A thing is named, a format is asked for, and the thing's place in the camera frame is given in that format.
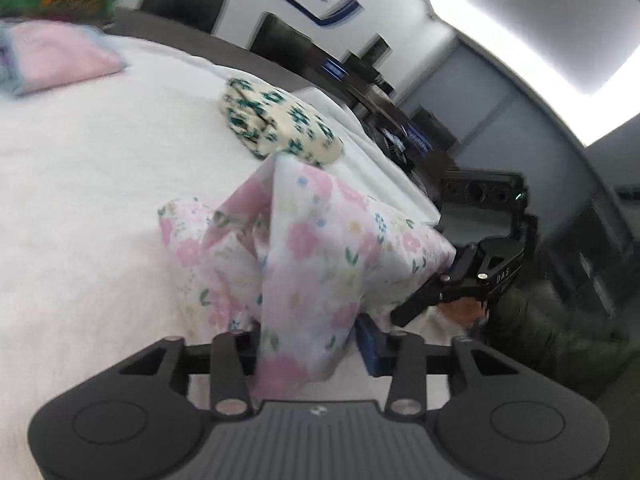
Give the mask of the operator right hand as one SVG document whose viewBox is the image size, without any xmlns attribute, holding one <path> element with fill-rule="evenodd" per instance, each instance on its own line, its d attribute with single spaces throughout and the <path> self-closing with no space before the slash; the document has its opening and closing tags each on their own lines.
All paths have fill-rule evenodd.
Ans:
<svg viewBox="0 0 640 480">
<path fill-rule="evenodd" d="M 486 304 L 470 297 L 443 302 L 438 310 L 448 322 L 466 332 L 482 327 L 489 318 Z"/>
</svg>

